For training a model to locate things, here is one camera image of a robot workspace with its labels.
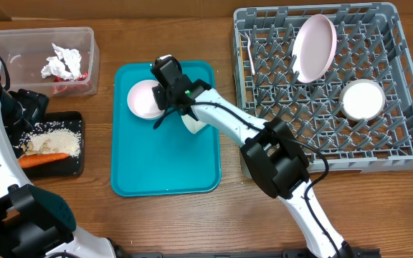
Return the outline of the white paper cup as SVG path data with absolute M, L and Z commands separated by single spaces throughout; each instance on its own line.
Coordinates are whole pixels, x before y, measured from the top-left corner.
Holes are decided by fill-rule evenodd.
M 187 130 L 192 134 L 197 134 L 201 129 L 203 129 L 207 124 L 202 121 L 195 120 L 190 115 L 182 115 L 181 119 L 186 126 Z

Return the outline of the white bowl with scraps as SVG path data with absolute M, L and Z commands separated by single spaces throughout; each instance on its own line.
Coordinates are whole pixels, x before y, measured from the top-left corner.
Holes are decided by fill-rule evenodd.
M 142 80 L 128 92 L 127 103 L 130 111 L 139 118 L 155 120 L 163 115 L 156 104 L 152 89 L 158 86 L 156 80 Z

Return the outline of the orange carrot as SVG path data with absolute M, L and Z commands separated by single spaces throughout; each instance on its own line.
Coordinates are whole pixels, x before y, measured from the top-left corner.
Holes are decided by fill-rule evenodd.
M 39 154 L 31 156 L 23 156 L 18 159 L 21 168 L 31 168 L 35 166 L 40 166 L 46 163 L 51 163 L 54 161 L 60 161 L 68 158 L 70 155 L 68 153 L 48 153 Z

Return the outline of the white napkin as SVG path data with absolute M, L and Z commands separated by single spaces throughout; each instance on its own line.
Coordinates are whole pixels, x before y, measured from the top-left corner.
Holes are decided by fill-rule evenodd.
M 52 43 L 55 56 L 46 58 L 47 64 L 41 69 L 43 79 L 49 76 L 63 80 L 77 80 L 82 76 L 80 71 L 82 56 L 77 49 L 65 49 Z

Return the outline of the red snack wrapper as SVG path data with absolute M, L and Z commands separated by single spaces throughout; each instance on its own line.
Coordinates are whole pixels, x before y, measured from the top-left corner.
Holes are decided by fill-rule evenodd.
M 81 81 L 85 81 L 88 78 L 88 73 L 85 72 L 81 74 L 77 79 L 71 80 L 64 80 L 61 77 L 55 77 L 53 82 L 59 83 L 59 85 L 55 85 L 52 87 L 52 94 L 73 94 L 73 93 L 83 93 L 87 92 L 90 87 L 87 83 L 81 83 Z

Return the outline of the white round plate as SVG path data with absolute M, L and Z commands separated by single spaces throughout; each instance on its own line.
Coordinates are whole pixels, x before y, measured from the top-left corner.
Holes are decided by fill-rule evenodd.
M 293 45 L 293 72 L 301 83 L 320 79 L 331 66 L 336 53 L 337 36 L 333 22 L 316 14 L 300 28 Z

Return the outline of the white bowl with peanuts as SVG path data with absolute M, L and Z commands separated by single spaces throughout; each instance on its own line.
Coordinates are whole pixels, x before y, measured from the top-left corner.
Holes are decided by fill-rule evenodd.
M 341 91 L 339 102 L 342 113 L 350 120 L 371 120 L 385 106 L 385 93 L 373 80 L 360 79 L 348 83 Z

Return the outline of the grey dishwasher rack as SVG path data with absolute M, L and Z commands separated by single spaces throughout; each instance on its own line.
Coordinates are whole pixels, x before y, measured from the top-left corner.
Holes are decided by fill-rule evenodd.
M 304 84 L 293 72 L 292 50 L 303 23 L 316 14 L 334 24 L 336 56 L 322 78 Z M 245 32 L 252 43 L 255 76 Z M 323 152 L 332 171 L 413 169 L 413 63 L 393 4 L 239 8 L 233 15 L 232 35 L 240 109 L 259 118 L 286 121 L 299 141 Z M 368 121 L 349 120 L 341 111 L 341 91 L 357 79 L 373 80 L 385 93 L 383 111 Z

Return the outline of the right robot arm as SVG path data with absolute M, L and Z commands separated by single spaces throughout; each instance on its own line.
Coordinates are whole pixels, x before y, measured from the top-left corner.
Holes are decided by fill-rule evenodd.
M 310 179 L 308 157 L 317 149 L 296 140 L 279 118 L 267 121 L 240 110 L 203 80 L 191 81 L 171 55 L 156 59 L 151 73 L 158 81 L 153 95 L 163 116 L 186 116 L 223 132 L 240 148 L 242 161 L 256 185 L 270 198 L 280 199 L 302 231 L 315 257 L 352 257 L 353 251 L 333 228 L 321 208 Z

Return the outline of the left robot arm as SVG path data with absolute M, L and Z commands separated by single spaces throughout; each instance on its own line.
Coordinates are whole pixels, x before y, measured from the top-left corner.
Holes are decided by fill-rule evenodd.
M 14 153 L 24 132 L 44 119 L 49 99 L 10 89 L 0 75 L 0 257 L 126 257 L 109 238 L 77 225 L 65 200 L 32 184 Z

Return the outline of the peanuts and rice pile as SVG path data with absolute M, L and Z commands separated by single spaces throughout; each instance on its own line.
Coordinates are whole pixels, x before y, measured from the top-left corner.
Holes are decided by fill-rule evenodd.
M 67 153 L 77 158 L 81 152 L 82 133 L 72 129 L 73 125 L 68 121 L 36 123 L 33 130 L 23 132 L 13 146 L 16 156 Z

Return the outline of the clear plastic bin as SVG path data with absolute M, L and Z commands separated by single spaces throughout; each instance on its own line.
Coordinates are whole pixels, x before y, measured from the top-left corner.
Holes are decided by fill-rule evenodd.
M 83 93 L 52 94 L 54 76 L 41 77 L 46 58 L 55 56 L 52 43 L 65 49 L 77 49 L 81 56 L 81 73 L 88 73 L 90 89 Z M 94 31 L 89 27 L 59 27 L 0 30 L 0 56 L 9 71 L 10 89 L 31 90 L 49 97 L 94 95 L 98 91 L 100 50 Z

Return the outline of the teal serving tray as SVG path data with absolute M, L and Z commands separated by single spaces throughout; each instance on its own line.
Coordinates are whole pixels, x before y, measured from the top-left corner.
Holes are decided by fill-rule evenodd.
M 135 116 L 127 96 L 134 84 L 153 79 L 151 64 L 122 66 L 115 74 L 110 184 L 124 197 L 204 193 L 222 177 L 219 132 L 190 133 L 174 113 L 154 129 Z

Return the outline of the black plastic tray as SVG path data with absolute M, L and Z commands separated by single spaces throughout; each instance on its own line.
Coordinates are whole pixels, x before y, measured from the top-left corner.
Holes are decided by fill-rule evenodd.
M 73 122 L 74 125 L 72 129 L 80 130 L 82 133 L 82 142 L 81 142 L 81 152 L 77 158 L 69 156 L 66 159 L 60 161 L 54 161 L 51 163 L 46 163 L 40 166 L 35 166 L 31 168 L 23 168 L 23 172 L 27 175 L 28 178 L 46 178 L 46 177 L 59 177 L 59 176 L 79 176 L 83 170 L 83 151 L 84 139 L 85 139 L 85 122 L 82 120 L 82 115 L 78 111 L 67 111 L 59 113 L 48 113 L 45 115 L 44 119 L 38 123 L 45 122 Z M 15 143 L 21 138 L 23 132 L 32 131 L 19 131 L 12 133 L 9 136 L 10 143 L 12 147 Z

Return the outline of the wooden chopstick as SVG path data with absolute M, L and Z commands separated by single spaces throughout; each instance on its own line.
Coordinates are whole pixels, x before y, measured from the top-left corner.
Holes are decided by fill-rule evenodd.
M 242 47 L 242 34 L 239 33 L 239 53 L 240 53 L 240 63 L 242 66 L 242 73 L 245 75 L 245 65 L 244 65 L 244 55 L 243 55 L 243 47 Z

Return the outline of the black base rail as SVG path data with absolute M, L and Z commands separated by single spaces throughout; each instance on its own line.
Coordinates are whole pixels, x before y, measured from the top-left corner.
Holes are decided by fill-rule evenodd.
M 229 252 L 162 254 L 160 252 L 132 253 L 130 258 L 309 258 L 314 257 L 308 249 L 287 249 L 281 252 Z

